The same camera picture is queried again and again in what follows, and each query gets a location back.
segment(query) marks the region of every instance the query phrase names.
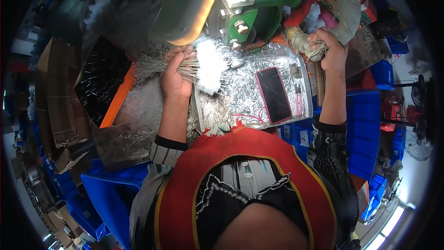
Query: wooden handle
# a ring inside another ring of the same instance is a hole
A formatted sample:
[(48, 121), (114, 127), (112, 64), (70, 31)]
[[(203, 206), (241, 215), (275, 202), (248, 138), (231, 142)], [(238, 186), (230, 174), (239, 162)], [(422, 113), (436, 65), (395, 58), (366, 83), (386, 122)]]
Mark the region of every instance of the wooden handle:
[(318, 106), (322, 106), (324, 102), (325, 86), (324, 86), (324, 70), (321, 67), (321, 62), (314, 62), (314, 76), (316, 79), (316, 94), (318, 94)]

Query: sleeve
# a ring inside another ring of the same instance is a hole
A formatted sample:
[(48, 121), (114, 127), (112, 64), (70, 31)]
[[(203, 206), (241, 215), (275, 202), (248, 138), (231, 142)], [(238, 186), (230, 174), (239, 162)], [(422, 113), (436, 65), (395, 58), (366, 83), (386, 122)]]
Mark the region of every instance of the sleeve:
[(154, 245), (154, 210), (160, 189), (176, 165), (179, 156), (188, 149), (186, 143), (156, 136), (150, 150), (148, 175), (136, 194), (130, 211), (131, 250), (152, 249)]
[(328, 125), (319, 122), (319, 115), (313, 118), (313, 137), (307, 153), (307, 163), (325, 184), (338, 223), (336, 245), (342, 245), (354, 231), (359, 217), (358, 196), (348, 177), (345, 147), (347, 123)]
[(176, 165), (179, 156), (188, 149), (188, 144), (156, 136), (150, 151), (150, 160), (154, 164)]

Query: red cable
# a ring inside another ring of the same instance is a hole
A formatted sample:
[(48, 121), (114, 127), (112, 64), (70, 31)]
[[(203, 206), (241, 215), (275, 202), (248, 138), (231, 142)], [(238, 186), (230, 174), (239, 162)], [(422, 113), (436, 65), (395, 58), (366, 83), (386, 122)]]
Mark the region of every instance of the red cable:
[(261, 111), (262, 111), (262, 109), (264, 109), (265, 108), (265, 106), (264, 107), (262, 107), (261, 109), (259, 109), (259, 114), (258, 114), (258, 117), (261, 117)]
[(258, 117), (256, 117), (256, 116), (244, 115), (244, 114), (233, 114), (232, 116), (244, 116), (244, 117), (255, 118), (256, 120), (259, 120), (262, 124), (265, 123), (261, 118), (258, 118)]

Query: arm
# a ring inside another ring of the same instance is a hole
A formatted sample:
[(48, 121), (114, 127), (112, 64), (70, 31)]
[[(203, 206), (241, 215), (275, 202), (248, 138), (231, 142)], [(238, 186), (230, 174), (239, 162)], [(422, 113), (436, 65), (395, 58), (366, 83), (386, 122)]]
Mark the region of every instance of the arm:
[(165, 60), (174, 56), (160, 78), (160, 87), (165, 101), (159, 130), (150, 151), (150, 159), (153, 163), (172, 167), (183, 151), (188, 149), (186, 123), (192, 84), (182, 79), (177, 68), (184, 57), (191, 54), (192, 48), (186, 48), (185, 51), (183, 49), (185, 47), (176, 47), (164, 57)]
[(329, 47), (321, 60), (325, 70), (325, 97), (319, 117), (313, 118), (314, 140), (308, 148), (307, 163), (321, 178), (336, 212), (337, 245), (347, 241), (359, 217), (358, 196), (348, 177), (345, 148), (347, 110), (345, 107), (345, 60), (347, 47), (327, 30), (318, 29), (309, 41), (323, 40)]
[(311, 34), (309, 42), (322, 40), (329, 50), (321, 60), (325, 70), (325, 97), (319, 122), (329, 125), (342, 125), (347, 122), (345, 109), (345, 60), (348, 48), (343, 47), (325, 28)]

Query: smartphone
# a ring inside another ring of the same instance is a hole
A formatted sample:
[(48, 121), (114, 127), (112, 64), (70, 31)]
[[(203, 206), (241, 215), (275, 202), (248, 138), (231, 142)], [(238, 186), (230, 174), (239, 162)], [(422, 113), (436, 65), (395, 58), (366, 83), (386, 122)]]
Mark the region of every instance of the smartphone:
[(265, 103), (268, 119), (277, 124), (291, 117), (290, 103), (279, 70), (276, 67), (256, 72), (256, 81)]

